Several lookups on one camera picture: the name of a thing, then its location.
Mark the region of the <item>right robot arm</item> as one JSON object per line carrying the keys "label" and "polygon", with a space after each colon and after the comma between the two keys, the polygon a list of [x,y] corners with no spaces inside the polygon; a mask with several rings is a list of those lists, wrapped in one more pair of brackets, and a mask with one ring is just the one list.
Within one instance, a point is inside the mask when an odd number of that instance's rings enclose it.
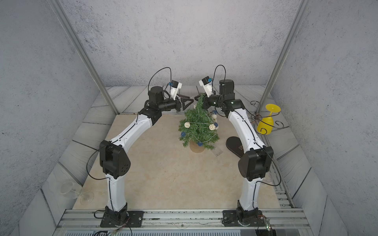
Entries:
{"label": "right robot arm", "polygon": [[243,102],[235,98],[232,80],[220,81],[219,94],[213,92],[213,82],[209,77],[201,79],[199,84],[206,93],[203,108],[220,108],[232,123],[243,146],[244,154],[238,162],[238,168],[244,182],[236,215],[239,224],[250,225],[261,215],[258,209],[258,192],[264,183],[263,178],[269,172],[273,149],[267,147],[258,137]]}

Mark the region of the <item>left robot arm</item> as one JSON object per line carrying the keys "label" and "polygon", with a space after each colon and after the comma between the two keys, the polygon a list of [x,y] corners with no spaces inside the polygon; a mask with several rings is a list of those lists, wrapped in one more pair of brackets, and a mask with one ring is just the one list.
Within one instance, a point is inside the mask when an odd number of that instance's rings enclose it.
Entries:
{"label": "left robot arm", "polygon": [[99,146],[100,166],[105,174],[108,185],[108,203],[105,207],[105,219],[111,219],[116,225],[126,223],[128,219],[127,202],[125,198],[125,175],[131,167],[127,155],[135,141],[149,128],[151,128],[164,111],[181,111],[194,102],[188,96],[178,92],[182,83],[171,82],[169,98],[164,97],[165,90],[154,86],[148,91],[149,99],[138,112],[136,119],[124,131],[110,141],[102,141]]}

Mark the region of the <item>black metal glass rack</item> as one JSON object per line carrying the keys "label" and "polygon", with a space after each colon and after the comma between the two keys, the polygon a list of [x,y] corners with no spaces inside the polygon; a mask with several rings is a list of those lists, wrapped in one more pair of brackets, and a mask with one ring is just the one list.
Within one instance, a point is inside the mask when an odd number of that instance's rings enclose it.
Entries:
{"label": "black metal glass rack", "polygon": [[[231,152],[241,158],[250,149],[256,150],[265,147],[265,143],[258,137],[258,131],[248,117],[249,112],[240,99],[236,99],[236,105],[232,109],[226,109],[225,114],[238,135],[229,137],[226,141],[226,147]],[[252,114],[252,120],[260,122],[262,118]]]}

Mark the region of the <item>clear wine glass left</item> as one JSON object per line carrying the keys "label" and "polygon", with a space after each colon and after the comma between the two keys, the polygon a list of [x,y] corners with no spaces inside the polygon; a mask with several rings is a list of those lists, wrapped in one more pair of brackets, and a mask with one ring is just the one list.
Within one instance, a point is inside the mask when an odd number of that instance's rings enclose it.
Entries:
{"label": "clear wine glass left", "polygon": [[80,204],[88,205],[94,199],[94,193],[84,191],[82,186],[74,182],[64,182],[60,193],[70,199],[79,199]]}

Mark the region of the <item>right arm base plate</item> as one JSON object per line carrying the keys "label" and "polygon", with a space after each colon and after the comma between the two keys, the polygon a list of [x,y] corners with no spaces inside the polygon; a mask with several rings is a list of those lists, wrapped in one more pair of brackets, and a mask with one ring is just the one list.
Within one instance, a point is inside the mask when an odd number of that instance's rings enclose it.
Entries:
{"label": "right arm base plate", "polygon": [[244,211],[241,208],[223,210],[221,223],[225,227],[264,227],[266,225],[264,216],[260,210]]}

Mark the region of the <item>right frame post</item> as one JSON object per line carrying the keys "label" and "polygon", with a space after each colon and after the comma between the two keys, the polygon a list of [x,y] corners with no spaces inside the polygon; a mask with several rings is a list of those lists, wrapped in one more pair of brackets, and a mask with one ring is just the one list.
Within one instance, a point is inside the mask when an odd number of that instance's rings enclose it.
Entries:
{"label": "right frame post", "polygon": [[298,8],[298,11],[296,13],[296,16],[293,20],[293,23],[288,31],[288,34],[287,34],[287,37],[284,41],[284,44],[283,44],[283,47],[281,49],[281,52],[279,54],[279,57],[277,59],[277,62],[273,68],[273,71],[270,75],[270,78],[266,84],[266,87],[265,87],[265,90],[264,90],[264,93],[260,99],[260,102],[259,102],[259,106],[256,110],[256,113],[260,113],[261,110],[262,110],[262,106],[264,104],[264,102],[266,101],[266,99],[268,98],[273,86],[274,86],[274,83],[276,82],[277,80],[277,77],[278,77],[278,74],[283,66],[283,63],[287,57],[287,54],[290,50],[290,47],[295,39],[295,36],[300,28],[300,25],[301,25],[301,22],[305,16],[305,13],[309,7],[309,3],[310,1],[309,0],[302,0],[300,2],[300,5],[299,5],[299,8]]}

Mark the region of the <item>frame post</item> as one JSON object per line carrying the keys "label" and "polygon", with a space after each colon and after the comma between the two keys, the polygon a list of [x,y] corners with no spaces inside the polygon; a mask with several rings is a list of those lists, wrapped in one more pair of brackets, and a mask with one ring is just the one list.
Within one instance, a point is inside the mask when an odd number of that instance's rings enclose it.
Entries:
{"label": "frame post", "polygon": [[80,59],[84,63],[86,69],[88,70],[91,78],[95,82],[96,86],[98,87],[100,93],[104,97],[107,104],[110,106],[111,110],[115,115],[119,115],[120,112],[117,109],[116,105],[113,102],[109,92],[107,91],[103,81],[101,80],[98,72],[96,71],[93,63],[91,62],[87,52],[85,51],[79,37],[77,36],[72,24],[70,23],[62,5],[57,0],[48,0],[49,5],[51,6],[52,10],[54,11],[56,17],[58,18],[61,26],[63,27],[64,31],[68,35],[70,41],[75,47]]}
{"label": "frame post", "polygon": [[299,5],[299,8],[298,8],[298,11],[296,13],[296,16],[293,20],[293,23],[288,31],[288,34],[287,34],[287,37],[284,41],[284,44],[283,44],[283,47],[281,49],[281,52],[279,54],[279,57],[277,59],[277,62],[273,68],[273,71],[270,75],[270,78],[266,84],[266,87],[265,87],[265,90],[264,90],[264,93],[260,99],[260,102],[259,102],[259,106],[256,110],[256,113],[260,113],[261,110],[262,110],[262,106],[264,104],[264,102],[266,101],[266,99],[268,98],[273,86],[274,86],[274,83],[276,82],[277,80],[277,77],[278,77],[278,74],[283,66],[283,63],[287,57],[287,54],[290,50],[290,47],[295,39],[295,36],[300,28],[300,25],[301,25],[301,22],[305,16],[305,13],[309,7],[309,3],[310,1],[309,0],[302,0],[300,2],[300,5]]}

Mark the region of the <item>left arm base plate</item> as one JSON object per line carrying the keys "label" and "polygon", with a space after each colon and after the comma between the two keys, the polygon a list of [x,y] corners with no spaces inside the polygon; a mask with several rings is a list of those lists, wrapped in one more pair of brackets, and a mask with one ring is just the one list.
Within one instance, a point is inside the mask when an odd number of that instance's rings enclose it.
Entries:
{"label": "left arm base plate", "polygon": [[120,228],[125,225],[131,228],[140,228],[142,226],[144,211],[122,211],[113,212],[106,209],[101,219],[101,228]]}

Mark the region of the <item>left frame post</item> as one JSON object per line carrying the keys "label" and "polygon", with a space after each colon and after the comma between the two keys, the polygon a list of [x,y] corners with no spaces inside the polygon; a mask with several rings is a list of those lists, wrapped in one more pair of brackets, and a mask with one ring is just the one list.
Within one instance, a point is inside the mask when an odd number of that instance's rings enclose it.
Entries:
{"label": "left frame post", "polygon": [[100,93],[104,97],[107,104],[110,106],[111,110],[115,115],[119,115],[120,112],[117,109],[116,105],[113,102],[109,92],[107,91],[103,81],[101,80],[98,72],[96,71],[93,63],[91,62],[87,52],[85,51],[79,37],[77,36],[72,24],[70,23],[62,5],[57,0],[48,0],[49,5],[51,6],[52,10],[54,11],[56,17],[58,18],[61,26],[63,27],[64,31],[68,35],[70,41],[75,47],[80,59],[84,63],[86,69],[88,70],[91,78],[95,82],[96,86],[98,87]]}

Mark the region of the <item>aluminium mounting rail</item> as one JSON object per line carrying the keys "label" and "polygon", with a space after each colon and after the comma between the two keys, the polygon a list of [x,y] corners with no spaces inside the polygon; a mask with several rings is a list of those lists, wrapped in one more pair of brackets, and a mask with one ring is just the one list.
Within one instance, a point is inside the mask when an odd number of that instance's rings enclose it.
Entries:
{"label": "aluminium mounting rail", "polygon": [[311,236],[310,224],[301,208],[263,209],[262,214],[247,222],[230,209],[144,209],[130,210],[119,223],[106,219],[102,210],[66,210],[57,230],[295,230]]}

